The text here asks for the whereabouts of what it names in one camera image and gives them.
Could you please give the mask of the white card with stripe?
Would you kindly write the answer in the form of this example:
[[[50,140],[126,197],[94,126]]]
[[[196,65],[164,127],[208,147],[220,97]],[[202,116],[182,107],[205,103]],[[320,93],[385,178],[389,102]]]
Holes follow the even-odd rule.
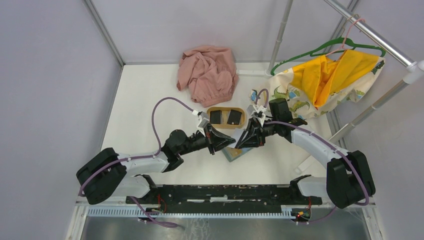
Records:
[[[244,134],[244,129],[236,128],[232,134],[232,138],[235,139],[235,142],[230,144],[228,147],[233,149],[238,149],[238,142],[242,138],[242,135]]]

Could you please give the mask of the green leather card holder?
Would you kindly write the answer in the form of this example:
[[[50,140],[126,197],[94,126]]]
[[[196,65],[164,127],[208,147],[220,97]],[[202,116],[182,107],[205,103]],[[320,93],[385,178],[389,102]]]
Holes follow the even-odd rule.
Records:
[[[221,150],[221,152],[224,154],[225,158],[228,162],[233,162],[239,158],[241,158],[243,155],[248,153],[252,148],[232,148],[232,147],[226,147]]]

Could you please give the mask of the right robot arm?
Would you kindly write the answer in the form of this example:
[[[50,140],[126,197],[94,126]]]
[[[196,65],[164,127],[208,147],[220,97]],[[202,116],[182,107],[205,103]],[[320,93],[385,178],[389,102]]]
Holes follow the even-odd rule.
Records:
[[[249,120],[235,147],[258,148],[267,137],[278,135],[302,148],[326,170],[324,177],[307,174],[290,182],[289,199],[302,204],[309,197],[329,199],[337,208],[366,206],[376,187],[366,156],[359,150],[341,148],[315,133],[308,123],[294,118],[284,98],[271,100],[268,107],[251,104]]]

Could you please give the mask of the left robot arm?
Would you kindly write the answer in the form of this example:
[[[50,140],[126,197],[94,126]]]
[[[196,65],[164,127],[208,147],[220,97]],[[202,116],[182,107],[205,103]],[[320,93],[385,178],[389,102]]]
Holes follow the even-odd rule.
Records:
[[[202,149],[214,155],[235,142],[233,137],[208,124],[191,136],[181,129],[172,131],[158,154],[119,154],[112,147],[105,148],[77,171],[79,195],[90,205],[110,197],[135,197],[151,204],[157,198],[151,173],[175,170],[184,162],[183,155]]]

